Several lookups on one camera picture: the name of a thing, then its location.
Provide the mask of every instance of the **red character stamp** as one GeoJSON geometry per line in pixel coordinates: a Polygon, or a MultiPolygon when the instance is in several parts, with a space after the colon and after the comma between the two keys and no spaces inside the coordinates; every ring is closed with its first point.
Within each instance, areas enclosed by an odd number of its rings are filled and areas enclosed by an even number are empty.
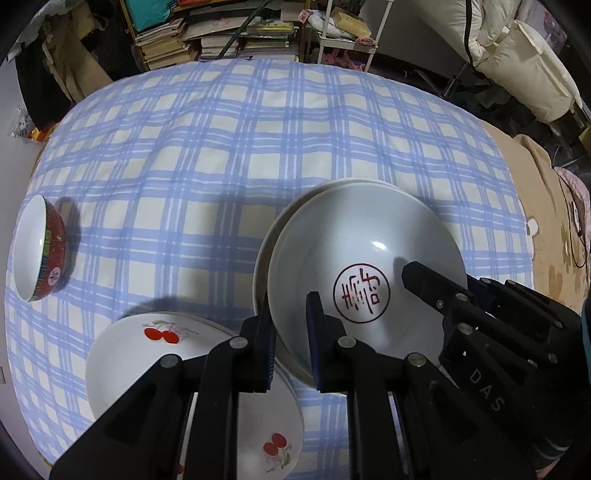
{"type": "Polygon", "coordinates": [[[390,284],[384,273],[367,263],[345,267],[333,287],[336,309],[353,323],[379,319],[388,308],[390,294],[390,284]]]}

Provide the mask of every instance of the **white plate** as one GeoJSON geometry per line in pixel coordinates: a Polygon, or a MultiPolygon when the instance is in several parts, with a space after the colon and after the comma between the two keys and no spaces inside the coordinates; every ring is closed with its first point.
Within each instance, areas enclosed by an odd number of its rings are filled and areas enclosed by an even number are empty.
{"type": "MultiPolygon", "coordinates": [[[[90,349],[86,391],[96,418],[102,415],[160,357],[176,353],[182,359],[207,354],[232,335],[207,320],[174,313],[143,313],[107,327],[90,349]],[[160,337],[155,330],[164,333],[160,337]]],[[[285,478],[297,463],[304,423],[291,386],[275,370],[266,394],[241,393],[238,410],[238,479],[285,478]],[[265,444],[278,444],[273,448],[265,444]]]]}
{"type": "MultiPolygon", "coordinates": [[[[310,199],[318,195],[319,193],[325,192],[328,189],[335,188],[341,185],[347,185],[351,183],[377,183],[377,184],[384,184],[384,182],[379,180],[371,180],[371,179],[358,179],[358,178],[349,178],[349,179],[338,179],[333,181],[327,181],[325,183],[321,183],[316,187],[308,190],[305,194],[296,198],[293,202],[291,202],[284,210],[281,211],[279,216],[275,219],[271,228],[265,235],[265,238],[262,241],[261,248],[259,249],[259,253],[256,256],[256,263],[255,263],[255,271],[253,275],[253,282],[252,282],[252,306],[256,314],[260,313],[260,307],[265,298],[265,293],[267,292],[267,279],[269,274],[269,262],[271,261],[271,254],[273,253],[273,248],[275,248],[275,244],[277,243],[277,239],[287,222],[290,220],[291,217],[302,207],[303,204],[308,202],[310,199]]],[[[314,379],[312,376],[298,363],[295,359],[287,352],[281,338],[277,337],[277,344],[275,346],[275,358],[277,363],[279,363],[285,370],[287,370],[291,375],[293,375],[297,380],[302,382],[304,385],[310,388],[316,388],[314,385],[314,379]]]]}
{"type": "Polygon", "coordinates": [[[421,352],[438,365],[442,316],[404,288],[401,272],[410,261],[467,286],[451,233],[392,185],[337,186],[299,208],[279,235],[268,275],[271,315],[296,363],[311,374],[306,295],[317,290],[348,335],[380,353],[421,352]]]}

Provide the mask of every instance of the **pink fabric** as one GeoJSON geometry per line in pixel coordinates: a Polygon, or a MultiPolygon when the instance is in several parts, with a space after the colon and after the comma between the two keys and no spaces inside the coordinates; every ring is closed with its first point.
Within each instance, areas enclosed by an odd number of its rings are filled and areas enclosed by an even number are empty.
{"type": "Polygon", "coordinates": [[[587,249],[587,252],[591,253],[591,201],[589,200],[589,190],[581,179],[571,171],[561,167],[554,167],[554,169],[558,176],[560,176],[560,178],[570,187],[573,197],[576,197],[574,200],[575,203],[578,204],[577,208],[579,209],[579,220],[581,220],[583,228],[585,248],[587,249]],[[581,203],[584,205],[584,212],[580,211],[579,205],[581,203]]]}

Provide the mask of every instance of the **white bowl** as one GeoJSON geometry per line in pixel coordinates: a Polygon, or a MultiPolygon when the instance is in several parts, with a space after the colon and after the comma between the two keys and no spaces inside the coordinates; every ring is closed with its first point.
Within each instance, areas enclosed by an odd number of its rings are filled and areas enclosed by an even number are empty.
{"type": "Polygon", "coordinates": [[[64,222],[50,202],[35,195],[22,211],[14,236],[12,267],[21,300],[49,295],[63,274],[65,260],[64,222]]]}

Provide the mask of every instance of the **white pillow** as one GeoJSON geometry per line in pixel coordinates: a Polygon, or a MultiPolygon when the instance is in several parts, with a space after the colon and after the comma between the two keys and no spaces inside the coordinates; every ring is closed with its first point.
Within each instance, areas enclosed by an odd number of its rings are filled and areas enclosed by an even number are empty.
{"type": "Polygon", "coordinates": [[[514,21],[491,55],[476,65],[493,82],[523,103],[536,118],[550,123],[580,102],[574,80],[542,36],[514,21]]]}
{"type": "Polygon", "coordinates": [[[482,0],[482,28],[477,41],[483,47],[497,40],[503,27],[515,17],[520,0],[482,0]]]}
{"type": "MultiPolygon", "coordinates": [[[[472,54],[474,64],[482,60],[484,48],[476,38],[482,27],[481,0],[472,1],[472,25],[468,48],[472,54]]],[[[468,61],[464,47],[464,31],[466,29],[466,0],[413,0],[419,10],[419,16],[435,30],[443,40],[463,59],[468,61]]]]}

